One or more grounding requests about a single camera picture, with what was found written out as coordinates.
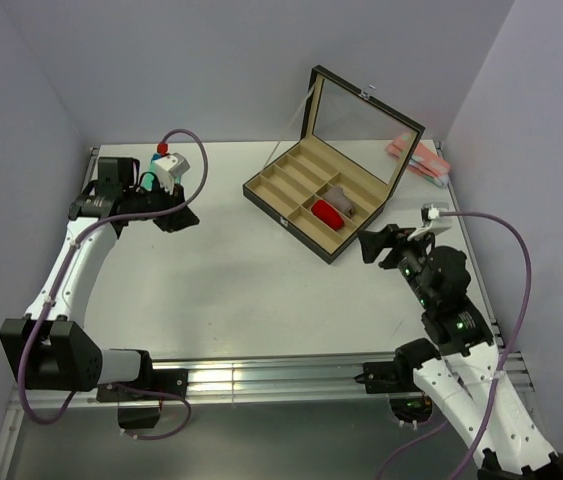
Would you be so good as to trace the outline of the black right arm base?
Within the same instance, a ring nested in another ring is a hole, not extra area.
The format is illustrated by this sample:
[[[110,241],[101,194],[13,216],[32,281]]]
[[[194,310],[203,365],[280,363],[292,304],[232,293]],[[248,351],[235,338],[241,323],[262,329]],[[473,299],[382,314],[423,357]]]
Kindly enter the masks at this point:
[[[400,428],[418,429],[431,422],[432,400],[416,387],[396,361],[366,362],[354,377],[368,395],[385,395],[393,422]]]

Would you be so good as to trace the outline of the red sock with white print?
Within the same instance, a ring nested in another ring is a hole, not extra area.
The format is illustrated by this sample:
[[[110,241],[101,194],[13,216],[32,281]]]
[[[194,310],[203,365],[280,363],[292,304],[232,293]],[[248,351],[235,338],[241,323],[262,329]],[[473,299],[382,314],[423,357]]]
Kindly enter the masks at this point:
[[[345,221],[337,210],[324,200],[317,200],[310,211],[332,230],[338,231],[345,226]]]

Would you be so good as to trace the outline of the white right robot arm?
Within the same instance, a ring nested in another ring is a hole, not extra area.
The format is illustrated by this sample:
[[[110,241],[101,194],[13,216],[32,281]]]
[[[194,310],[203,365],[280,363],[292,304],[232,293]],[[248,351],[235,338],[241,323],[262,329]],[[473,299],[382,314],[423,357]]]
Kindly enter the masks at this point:
[[[390,382],[430,398],[466,444],[480,479],[563,479],[563,453],[542,435],[500,364],[470,300],[467,256],[432,231],[390,224],[358,235],[365,263],[398,271],[423,308],[425,337],[398,347]]]

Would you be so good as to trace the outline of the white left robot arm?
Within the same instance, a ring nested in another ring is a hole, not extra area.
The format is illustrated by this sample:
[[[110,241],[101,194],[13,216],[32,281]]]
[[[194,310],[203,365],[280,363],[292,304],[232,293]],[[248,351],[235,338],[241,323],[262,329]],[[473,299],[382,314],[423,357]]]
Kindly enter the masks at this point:
[[[156,386],[147,351],[103,349],[86,333],[85,313],[106,257],[132,221],[151,220],[173,233],[196,226],[178,153],[146,172],[130,157],[101,157],[97,176],[72,202],[63,246],[41,292],[20,318],[4,321],[0,341],[17,383],[27,390],[87,392],[119,383],[133,399]]]

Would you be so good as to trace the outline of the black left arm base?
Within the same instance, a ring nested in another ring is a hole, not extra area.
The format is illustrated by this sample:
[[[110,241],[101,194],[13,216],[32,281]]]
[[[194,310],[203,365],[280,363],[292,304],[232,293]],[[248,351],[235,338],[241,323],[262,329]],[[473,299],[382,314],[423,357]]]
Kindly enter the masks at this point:
[[[146,388],[125,384],[100,386],[95,399],[97,403],[117,405],[117,424],[124,434],[143,440],[166,438],[181,432],[191,420],[192,407],[186,398],[188,380],[188,369],[159,369],[153,372]],[[173,431],[150,434],[164,418],[167,401],[179,402],[184,407],[183,419]]]

